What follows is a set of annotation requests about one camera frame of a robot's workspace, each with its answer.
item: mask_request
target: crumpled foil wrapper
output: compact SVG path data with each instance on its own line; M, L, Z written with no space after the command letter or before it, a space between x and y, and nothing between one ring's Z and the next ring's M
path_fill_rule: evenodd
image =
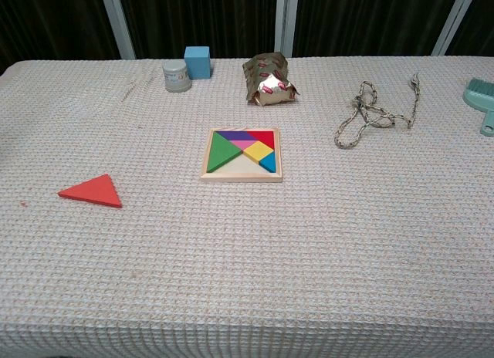
M288 62L280 52L257 55L242 65L247 81L247 100L258 105L294 101L299 94L286 78Z

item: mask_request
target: brush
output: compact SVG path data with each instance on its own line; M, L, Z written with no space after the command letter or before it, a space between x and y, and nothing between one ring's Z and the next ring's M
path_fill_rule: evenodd
M465 103L478 111L486 113L480 133L494 136L494 84L473 78L463 93Z

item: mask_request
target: black curtain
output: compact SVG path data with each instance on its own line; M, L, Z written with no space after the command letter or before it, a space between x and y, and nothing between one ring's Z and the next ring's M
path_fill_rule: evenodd
M211 57L274 49L276 0L121 0L137 58L182 58L186 46Z
M103 0L0 0L0 74L25 59L119 59Z
M299 0L294 56L428 56L455 0Z
M472 0L446 54L494 56L494 0Z

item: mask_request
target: wooden puzzle board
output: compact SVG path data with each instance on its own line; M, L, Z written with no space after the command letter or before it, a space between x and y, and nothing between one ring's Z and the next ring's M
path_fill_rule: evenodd
M282 181L278 129L215 128L209 131L207 141L203 181Z

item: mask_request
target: red triangle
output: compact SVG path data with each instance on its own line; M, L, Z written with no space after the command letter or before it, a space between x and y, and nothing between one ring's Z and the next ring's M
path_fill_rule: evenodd
M108 174L60 191L59 196L61 198L72 198L73 200L87 201L114 208L122 207L113 182Z
M275 134L271 130L248 130L248 133L266 146L275 149Z

